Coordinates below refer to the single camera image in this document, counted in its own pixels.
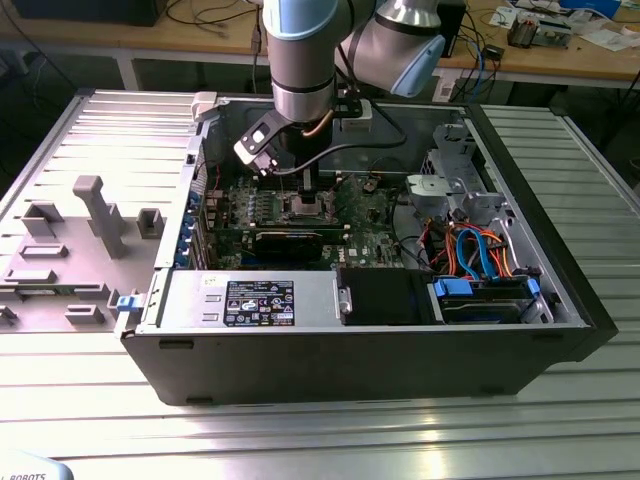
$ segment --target table leg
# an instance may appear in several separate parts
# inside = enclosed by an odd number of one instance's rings
[[[446,103],[449,101],[461,72],[462,70],[459,68],[439,69],[436,73],[438,75],[438,84],[436,85],[436,91],[433,93],[434,102]]]
[[[142,90],[140,79],[133,66],[133,58],[129,55],[119,55],[116,57],[118,70],[125,90]]]

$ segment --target floor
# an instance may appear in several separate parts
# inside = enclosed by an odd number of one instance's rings
[[[52,56],[79,87],[121,89],[115,61],[107,58]],[[4,192],[28,161],[49,131],[73,91],[44,58],[30,54],[26,61],[30,72],[25,77],[5,73],[0,77],[0,191]],[[139,60],[138,69],[146,90],[197,91],[202,89],[226,93],[250,91],[250,67],[244,65],[197,65],[186,62]],[[258,90],[269,93],[268,69],[258,68]],[[435,88],[432,81],[418,101],[428,102]],[[595,144],[617,112],[618,92],[596,88],[556,87],[497,82],[494,88],[479,95],[480,103],[512,105],[552,105],[563,108]],[[640,112],[635,112],[604,152],[622,177],[634,187],[640,171],[629,161],[640,157]]]

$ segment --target side panel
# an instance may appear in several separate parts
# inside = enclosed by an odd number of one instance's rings
[[[485,157],[492,160],[491,167],[495,167],[497,174],[508,185],[517,208],[535,234],[580,317],[594,327],[588,343],[564,358],[584,360],[613,338],[618,329],[483,109],[471,105],[468,110],[483,144],[480,148],[486,150],[483,151]]]
[[[513,395],[588,333],[125,335],[123,343],[169,405],[263,404]]]

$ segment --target white paper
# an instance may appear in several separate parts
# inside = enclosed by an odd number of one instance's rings
[[[516,20],[517,14],[517,8],[498,7],[496,8],[496,13],[494,13],[491,17],[491,20],[489,20],[489,24],[496,27],[509,29],[511,28],[511,25],[513,25],[513,22]]]
[[[606,29],[582,35],[582,38],[612,52],[619,52],[628,47],[637,47],[638,44],[640,44],[637,39],[626,37],[625,35],[620,35],[619,33]]]

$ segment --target black cable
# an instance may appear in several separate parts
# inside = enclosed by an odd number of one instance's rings
[[[634,77],[633,82],[631,82],[631,85],[629,86],[629,88],[624,94],[624,97],[622,97],[622,100],[620,101],[620,105],[623,108],[624,108],[625,102],[627,101],[627,98],[629,98],[629,95],[631,95],[631,92],[633,91],[633,87],[635,87],[636,83],[638,83],[638,79],[640,79],[640,70],[638,70],[638,73],[636,73],[636,76]]]
[[[367,171],[369,173],[369,175],[371,175],[371,173],[373,173],[373,167],[375,167],[378,163],[384,161],[384,160],[390,160],[392,162],[394,162],[396,165],[398,165],[407,175],[411,175],[411,172],[409,172],[409,169],[407,167],[404,166],[404,164],[400,161],[400,159],[396,158],[396,157],[378,157],[376,158],[371,165],[369,165],[369,170]]]
[[[40,55],[42,55],[42,56],[44,57],[45,61],[49,62],[49,64],[51,65],[51,67],[53,67],[53,69],[54,69],[56,72],[58,72],[58,74],[59,74],[62,78],[64,78],[64,80],[69,84],[69,86],[70,86],[70,87],[73,89],[73,91],[75,92],[75,91],[78,89],[78,87],[76,86],[76,84],[75,84],[75,83],[73,83],[73,82],[71,81],[71,79],[70,79],[69,77],[67,77],[67,76],[65,75],[65,73],[64,73],[62,70],[60,70],[60,68],[58,68],[58,66],[57,66],[55,63],[53,63],[53,62],[51,61],[51,59],[47,56],[47,54],[46,54],[46,53],[44,53],[44,52],[42,51],[42,49],[41,49],[38,45],[36,45],[36,43],[35,43],[33,40],[31,40],[31,38],[30,38],[26,33],[24,33],[24,31],[20,28],[20,26],[19,26],[19,25],[18,25],[18,24],[13,20],[13,17],[12,17],[11,15],[9,15],[9,10],[7,10],[7,6],[5,5],[5,2],[4,2],[4,1],[2,1],[2,0],[0,0],[0,5],[2,5],[2,10],[4,11],[4,14],[5,14],[5,16],[7,17],[7,20],[9,20],[9,23],[11,23],[11,25],[13,25],[13,28],[15,28],[15,29],[16,29],[16,31],[17,31],[20,35],[22,35],[22,38],[24,38],[24,39],[25,39],[25,40],[26,40],[26,41],[27,41],[27,42],[28,42],[28,43],[29,43],[33,48],[35,48],[35,49],[38,51],[38,53],[39,53]]]
[[[243,15],[247,15],[248,13],[253,13],[253,9],[251,9],[251,10],[247,10],[246,12],[236,13],[235,15],[231,15],[229,17],[218,18],[216,20],[211,20],[211,21],[208,21],[208,22],[188,22],[188,21],[185,21],[185,20],[181,20],[180,18],[176,18],[171,14],[171,9],[173,7],[175,7],[177,4],[179,4],[180,2],[182,2],[182,1],[183,0],[174,0],[172,3],[167,5],[167,10],[166,10],[166,15],[167,15],[167,17],[169,19],[173,20],[174,22],[181,23],[182,25],[214,25],[216,23],[226,22],[227,20],[233,20],[234,18],[238,18],[238,17],[241,17]]]
[[[459,33],[458,37],[461,38],[462,40],[465,41],[472,41],[474,42],[477,46],[478,46],[478,50],[480,51],[480,54],[482,54],[482,52],[484,51],[485,47],[486,47],[486,40],[484,38],[484,36],[478,31],[477,27],[476,27],[476,23],[475,20],[473,19],[473,17],[469,14],[468,11],[465,11],[465,15],[467,17],[469,17],[469,20],[471,21],[471,27],[468,27],[467,25],[460,25],[461,28],[465,28],[466,30],[469,30],[470,32],[475,34],[475,40],[472,39],[471,37],[469,37],[467,34],[465,33]],[[469,83],[469,81],[471,80],[471,77],[473,76],[473,72],[475,72],[478,68],[478,63],[480,61],[480,58],[477,56],[477,53],[475,52],[471,52],[471,56],[474,58],[475,63],[473,65],[473,69],[469,72],[469,75],[467,76],[467,78],[465,79],[464,83],[462,84],[461,87],[457,86],[455,88],[458,89],[458,91],[453,95],[453,97],[451,98],[451,101],[455,101],[458,98],[458,95],[460,95],[460,93],[462,93],[462,99],[464,100],[465,95],[468,94],[467,91],[467,84]],[[478,78],[476,78],[476,81],[473,85],[473,88],[476,87],[476,85],[478,85],[479,82],[482,82],[482,75],[479,73],[478,74]]]
[[[3,123],[4,125],[6,125],[9,129],[13,130],[19,137],[22,137],[24,140],[26,140],[28,142],[39,142],[39,141],[41,141],[40,138],[32,137],[29,133],[26,133],[26,132],[22,131],[21,129],[19,129],[15,125],[12,125],[11,123],[9,123],[7,120],[5,120],[2,117],[0,117],[0,123]]]
[[[423,265],[428,270],[431,270],[431,268],[429,267],[427,262],[425,262],[422,258],[418,257],[415,253],[413,253],[411,250],[409,250],[407,247],[405,247],[402,244],[402,242],[404,242],[406,240],[409,240],[411,238],[416,238],[416,239],[420,238],[419,236],[410,235],[408,237],[404,237],[402,240],[398,239],[398,233],[396,232],[396,226],[394,225],[394,219],[395,219],[395,216],[396,216],[396,207],[398,206],[398,199],[400,198],[400,195],[402,195],[402,192],[404,191],[405,188],[406,187],[404,185],[402,187],[398,188],[398,193],[394,197],[393,203],[391,204],[391,211],[389,212],[389,223],[390,223],[390,226],[391,226],[391,237],[392,237],[393,241],[396,244],[398,244],[398,246],[400,247],[400,250],[402,250],[409,257],[414,259],[418,265]]]
[[[342,57],[343,62],[345,62],[345,66],[347,67],[347,71],[349,72],[349,76],[351,77],[350,81],[352,82],[353,85],[356,85],[355,88],[357,88],[357,79],[355,77],[355,74],[353,73],[353,68],[349,64],[349,61],[347,60],[347,56],[345,55],[344,50],[342,49],[341,45],[338,45],[338,51],[340,52],[340,56]],[[396,140],[394,142],[384,142],[384,143],[383,142],[343,143],[343,144],[340,144],[340,145],[336,145],[334,147],[327,148],[325,151],[320,152],[318,155],[314,156],[310,160],[307,160],[306,162],[304,162],[302,165],[300,165],[298,167],[291,168],[289,170],[274,171],[274,172],[272,172],[272,175],[275,175],[275,176],[278,176],[278,177],[283,177],[285,175],[292,175],[294,173],[301,172],[301,171],[309,168],[314,163],[317,163],[318,161],[320,161],[321,159],[323,159],[327,155],[330,155],[332,153],[338,152],[340,150],[347,150],[347,149],[351,149],[351,148],[384,148],[384,149],[387,149],[387,148],[395,148],[395,147],[399,147],[401,145],[404,145],[406,143],[406,141],[407,141],[407,134],[404,132],[402,127],[393,118],[391,118],[387,114],[387,112],[385,112],[382,108],[380,108],[380,106],[371,97],[365,95],[360,90],[357,90],[357,93],[358,93],[359,96],[362,96],[366,100],[368,100],[369,103],[371,103],[371,106],[374,108],[374,110],[376,112],[378,112],[378,114],[382,118],[384,118],[394,128],[394,130],[396,130],[396,132],[398,132],[398,134],[400,134],[400,139],[399,140]]]
[[[253,52],[253,62],[251,65],[251,83],[253,93],[258,93],[258,82],[256,81],[256,69],[258,68],[258,54],[262,50],[262,29],[260,28],[260,7],[256,5],[256,24],[251,33],[251,51]]]
[[[618,114],[612,122],[608,123],[608,128],[606,128],[604,133],[602,134],[602,138],[600,139],[600,142],[598,144],[598,148],[600,149],[600,151],[604,152],[607,149],[607,147],[618,135],[618,132],[620,132],[620,130],[624,128],[625,124],[629,121],[633,113],[640,106],[640,95],[637,95],[636,98],[631,100],[628,108],[625,105],[633,91],[633,88],[636,86],[636,83],[638,83],[638,80],[640,80],[640,70],[638,70],[638,73],[631,82],[631,85],[622,97],[620,108],[618,109]]]

